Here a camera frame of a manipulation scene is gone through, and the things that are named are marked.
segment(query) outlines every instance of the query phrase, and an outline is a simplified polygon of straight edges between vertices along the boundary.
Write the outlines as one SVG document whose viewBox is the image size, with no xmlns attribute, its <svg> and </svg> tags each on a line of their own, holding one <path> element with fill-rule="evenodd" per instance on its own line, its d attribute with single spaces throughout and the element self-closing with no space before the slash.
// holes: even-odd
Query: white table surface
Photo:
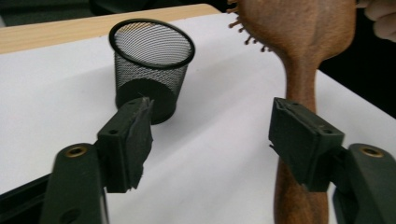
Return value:
<svg viewBox="0 0 396 224">
<path fill-rule="evenodd" d="M 245 46 L 248 35 L 228 28 L 234 17 L 173 22 L 196 55 L 176 113 L 152 126 L 139 188 L 107 194 L 111 223 L 273 223 L 277 155 L 268 128 L 285 75 L 274 53 Z M 94 143 L 117 111 L 107 36 L 1 54 L 0 76 L 0 193 L 48 174 L 64 147 Z M 396 155 L 396 120 L 319 71 L 317 102 L 318 114 L 346 134 L 344 147 Z"/>
</svg>

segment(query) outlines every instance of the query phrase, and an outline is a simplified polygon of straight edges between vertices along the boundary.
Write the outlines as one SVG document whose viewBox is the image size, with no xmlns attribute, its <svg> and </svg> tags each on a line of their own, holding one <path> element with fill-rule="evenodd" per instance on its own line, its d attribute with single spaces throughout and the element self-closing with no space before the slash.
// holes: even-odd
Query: black mesh pencil cup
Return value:
<svg viewBox="0 0 396 224">
<path fill-rule="evenodd" d="M 116 24 L 109 41 L 115 51 L 117 107 L 147 96 L 154 100 L 152 124 L 172 117 L 195 53 L 191 39 L 163 21 L 133 19 Z"/>
</svg>

